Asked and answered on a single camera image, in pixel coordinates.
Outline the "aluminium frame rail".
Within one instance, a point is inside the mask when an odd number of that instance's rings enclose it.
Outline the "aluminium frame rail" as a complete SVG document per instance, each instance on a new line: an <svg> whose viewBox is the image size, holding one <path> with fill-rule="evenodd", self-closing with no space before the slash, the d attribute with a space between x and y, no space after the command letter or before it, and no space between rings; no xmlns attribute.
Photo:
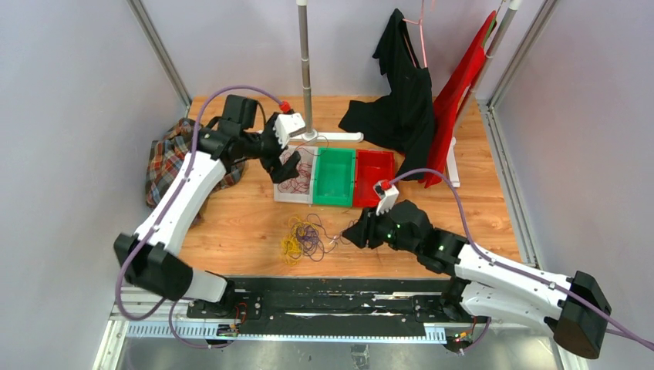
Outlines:
<svg viewBox="0 0 654 370"><path fill-rule="evenodd" d="M157 27L150 17L147 7L141 0L127 0L126 3L130 7L135 19L143 31L143 34L150 43L150 46L167 75L168 80L173 86L174 91L186 110L189 110L192 103L191 95L174 65L162 38L160 37Z"/></svg>

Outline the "green plastic bin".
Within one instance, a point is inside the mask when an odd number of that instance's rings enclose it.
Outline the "green plastic bin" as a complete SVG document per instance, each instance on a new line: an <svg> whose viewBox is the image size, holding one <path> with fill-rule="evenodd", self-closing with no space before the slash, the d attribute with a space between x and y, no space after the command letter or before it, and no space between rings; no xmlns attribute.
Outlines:
<svg viewBox="0 0 654 370"><path fill-rule="evenodd" d="M355 150L319 148L315 164L312 202L319 205L351 207L355 167Z"/></svg>

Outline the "white plastic bin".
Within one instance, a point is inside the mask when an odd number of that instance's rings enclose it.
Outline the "white plastic bin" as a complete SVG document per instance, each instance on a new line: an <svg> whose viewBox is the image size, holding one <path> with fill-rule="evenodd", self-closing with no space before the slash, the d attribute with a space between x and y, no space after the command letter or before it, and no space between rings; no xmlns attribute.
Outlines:
<svg viewBox="0 0 654 370"><path fill-rule="evenodd" d="M286 180L273 186L274 200L276 202L313 204L313 184L318 149L316 146L288 147L285 153L294 150L302 156L301 163L298 165L299 175L295 179Z"/></svg>

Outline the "red t-shirt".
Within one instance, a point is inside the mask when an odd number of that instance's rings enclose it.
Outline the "red t-shirt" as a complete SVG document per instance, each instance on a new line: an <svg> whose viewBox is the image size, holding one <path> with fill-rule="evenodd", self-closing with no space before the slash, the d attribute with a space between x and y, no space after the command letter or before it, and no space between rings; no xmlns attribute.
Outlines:
<svg viewBox="0 0 654 370"><path fill-rule="evenodd" d="M480 27L463 58L453 71L447 84L433 102L435 133L430 147L427 166L442 173L447 152L453 138L454 124L464 93L477 78L485 63L485 43L493 31L497 13L492 11Z"/></svg>

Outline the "red plastic bin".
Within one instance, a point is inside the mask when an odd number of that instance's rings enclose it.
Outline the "red plastic bin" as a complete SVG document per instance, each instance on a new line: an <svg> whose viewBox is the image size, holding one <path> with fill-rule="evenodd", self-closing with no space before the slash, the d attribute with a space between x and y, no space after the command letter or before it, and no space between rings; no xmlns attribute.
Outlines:
<svg viewBox="0 0 654 370"><path fill-rule="evenodd" d="M379 196L374 186L381 180L390 180L395 173L394 154L381 150L356 150L356 170L352 205L374 207Z"/></svg>

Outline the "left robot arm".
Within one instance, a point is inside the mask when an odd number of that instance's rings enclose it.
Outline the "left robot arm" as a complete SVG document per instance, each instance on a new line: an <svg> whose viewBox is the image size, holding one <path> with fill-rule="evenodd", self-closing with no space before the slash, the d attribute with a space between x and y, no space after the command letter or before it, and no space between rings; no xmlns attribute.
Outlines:
<svg viewBox="0 0 654 370"><path fill-rule="evenodd" d="M292 137L306 131L306 124L287 103L280 109L261 132L254 132L258 101L236 95L226 98L223 113L199 129L195 146L150 216L132 234L120 234L115 239L120 283L171 301L206 301L207 309L217 318L234 313L236 297L228 292L228 280L192 268L178 255L205 200L234 165L258 160L275 184L298 176L300 155L294 153L287 160L281 155Z"/></svg>

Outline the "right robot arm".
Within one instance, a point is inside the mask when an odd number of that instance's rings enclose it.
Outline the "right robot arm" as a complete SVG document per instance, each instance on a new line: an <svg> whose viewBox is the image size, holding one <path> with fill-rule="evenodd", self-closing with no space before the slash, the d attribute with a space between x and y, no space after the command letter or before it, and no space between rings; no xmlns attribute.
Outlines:
<svg viewBox="0 0 654 370"><path fill-rule="evenodd" d="M387 244L410 252L428 271L450 276L440 308L451 321L467 315L506 321L549 334L580 357L600 355L612 308L588 273L554 274L475 247L459 234L434 227L409 200L383 214L364 209L342 235L359 248Z"/></svg>

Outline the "black t-shirt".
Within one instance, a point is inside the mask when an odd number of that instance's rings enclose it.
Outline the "black t-shirt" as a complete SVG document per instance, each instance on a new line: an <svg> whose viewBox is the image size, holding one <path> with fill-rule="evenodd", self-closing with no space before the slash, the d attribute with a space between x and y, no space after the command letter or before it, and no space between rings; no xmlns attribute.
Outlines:
<svg viewBox="0 0 654 370"><path fill-rule="evenodd" d="M430 72L421 68L399 9L391 13L373 58L390 93L373 102L352 100L339 128L403 155L396 175L429 167L435 133Z"/></svg>

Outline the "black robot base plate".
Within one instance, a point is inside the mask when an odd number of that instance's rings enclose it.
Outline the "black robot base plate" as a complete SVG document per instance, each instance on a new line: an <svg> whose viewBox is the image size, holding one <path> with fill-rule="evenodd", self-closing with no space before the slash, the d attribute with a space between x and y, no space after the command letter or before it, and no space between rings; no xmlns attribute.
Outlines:
<svg viewBox="0 0 654 370"><path fill-rule="evenodd" d="M427 324L480 332L474 318L446 302L443 278L233 277L231 308L192 301L185 318L235 324L245 335L406 338Z"/></svg>

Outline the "plaid flannel shirt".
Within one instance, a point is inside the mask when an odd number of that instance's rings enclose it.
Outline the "plaid flannel shirt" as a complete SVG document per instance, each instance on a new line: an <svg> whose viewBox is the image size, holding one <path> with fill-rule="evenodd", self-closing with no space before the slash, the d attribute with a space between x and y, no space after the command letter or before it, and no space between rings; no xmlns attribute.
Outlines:
<svg viewBox="0 0 654 370"><path fill-rule="evenodd" d="M146 169L145 203L154 209L173 183L190 151L195 121L180 119L150 145Z"/></svg>

